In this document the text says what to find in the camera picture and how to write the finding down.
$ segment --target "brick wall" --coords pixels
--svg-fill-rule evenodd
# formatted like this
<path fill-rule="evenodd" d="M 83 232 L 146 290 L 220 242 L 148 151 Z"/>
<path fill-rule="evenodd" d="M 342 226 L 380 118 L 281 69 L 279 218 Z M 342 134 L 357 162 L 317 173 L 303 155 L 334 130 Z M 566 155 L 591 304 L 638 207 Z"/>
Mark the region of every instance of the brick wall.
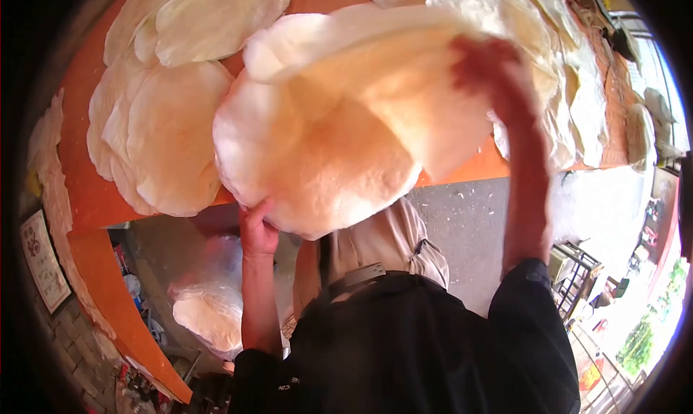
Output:
<path fill-rule="evenodd" d="M 41 329 L 60 358 L 65 379 L 81 396 L 85 406 L 100 414 L 116 414 L 115 388 L 119 369 L 101 351 L 91 333 L 89 318 L 82 313 L 77 298 L 66 300 L 60 312 L 51 316 L 36 293 L 34 309 Z"/>

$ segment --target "orange table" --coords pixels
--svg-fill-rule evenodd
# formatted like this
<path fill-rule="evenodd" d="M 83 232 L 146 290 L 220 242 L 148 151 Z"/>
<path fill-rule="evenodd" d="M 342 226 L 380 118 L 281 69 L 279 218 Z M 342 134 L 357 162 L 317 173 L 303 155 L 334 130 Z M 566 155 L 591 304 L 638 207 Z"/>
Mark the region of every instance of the orange table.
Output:
<path fill-rule="evenodd" d="M 59 152 L 74 220 L 74 230 L 69 238 L 75 262 L 96 305 L 118 335 L 115 340 L 118 349 L 145 366 L 170 392 L 187 402 L 191 396 L 190 389 L 173 370 L 136 313 L 111 253 L 108 233 L 101 229 L 104 226 L 139 219 L 142 216 L 134 212 L 122 199 L 115 184 L 104 180 L 96 173 L 87 152 L 86 134 L 89 126 L 87 111 L 91 94 L 106 69 L 102 60 L 105 35 L 125 1 L 115 0 L 105 11 L 73 57 L 61 84 L 61 87 L 65 88 L 63 103 L 65 119 Z M 286 13 L 327 13 L 343 6 L 368 1 L 292 0 Z M 237 76 L 243 67 L 240 54 L 223 60 L 222 64 L 234 76 Z M 613 75 L 619 76 L 622 71 L 622 66 L 619 65 L 617 72 Z M 607 84 L 608 96 L 611 95 L 609 89 L 613 87 L 609 84 L 611 83 Z M 611 166 L 624 164 L 626 160 L 623 159 L 623 151 L 621 151 L 621 148 L 625 147 L 622 132 L 624 129 L 622 106 L 620 104 L 616 107 L 611 106 L 613 100 L 610 98 L 609 101 L 610 108 L 618 113 L 616 119 L 607 115 L 611 118 L 610 124 L 613 125 L 613 128 L 610 125 L 609 129 L 611 137 L 617 138 L 617 141 L 612 142 L 615 150 L 607 147 L 604 156 L 606 161 L 610 151 L 617 154 L 606 163 Z M 489 136 L 481 146 L 480 153 L 475 154 L 441 183 L 498 178 L 508 174 L 507 163 L 496 150 L 493 138 Z M 433 182 L 428 175 L 422 173 L 417 186 L 429 184 Z M 214 203 L 233 201 L 233 196 L 222 188 Z"/>

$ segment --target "clear plastic bag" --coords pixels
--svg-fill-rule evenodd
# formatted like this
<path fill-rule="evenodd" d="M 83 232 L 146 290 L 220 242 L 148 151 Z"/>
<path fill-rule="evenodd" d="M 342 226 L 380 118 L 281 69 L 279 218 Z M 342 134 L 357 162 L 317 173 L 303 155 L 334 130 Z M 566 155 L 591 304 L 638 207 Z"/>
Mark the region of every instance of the clear plastic bag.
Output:
<path fill-rule="evenodd" d="M 196 269 L 169 285 L 173 318 L 217 357 L 232 361 L 243 350 L 240 295 L 243 250 L 238 236 L 207 240 Z"/>

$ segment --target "beige trousers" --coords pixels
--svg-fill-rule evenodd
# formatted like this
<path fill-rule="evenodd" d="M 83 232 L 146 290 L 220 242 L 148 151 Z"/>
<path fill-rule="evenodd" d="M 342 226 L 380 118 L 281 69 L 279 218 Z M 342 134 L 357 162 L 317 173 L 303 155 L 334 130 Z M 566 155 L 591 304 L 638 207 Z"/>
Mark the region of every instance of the beige trousers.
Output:
<path fill-rule="evenodd" d="M 382 263 L 386 271 L 407 271 L 433 280 L 448 288 L 448 263 L 440 249 L 425 241 L 426 225 L 411 203 L 400 198 L 391 206 L 351 228 L 331 233 L 329 282 L 349 271 L 372 263 Z M 307 304 L 320 292 L 317 241 L 304 241 L 296 258 L 294 279 L 294 316 L 298 319 Z"/>

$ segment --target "framed sign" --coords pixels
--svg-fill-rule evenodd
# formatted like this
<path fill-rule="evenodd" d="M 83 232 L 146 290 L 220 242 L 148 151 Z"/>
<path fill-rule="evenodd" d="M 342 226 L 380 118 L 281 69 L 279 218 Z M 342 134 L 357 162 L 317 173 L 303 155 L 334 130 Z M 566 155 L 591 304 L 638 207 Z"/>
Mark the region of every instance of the framed sign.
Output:
<path fill-rule="evenodd" d="M 52 314 L 70 296 L 72 290 L 53 251 L 43 210 L 36 211 L 25 221 L 19 234 L 22 236 L 22 248 L 31 276 L 34 277 L 34 283 L 44 304 Z"/>

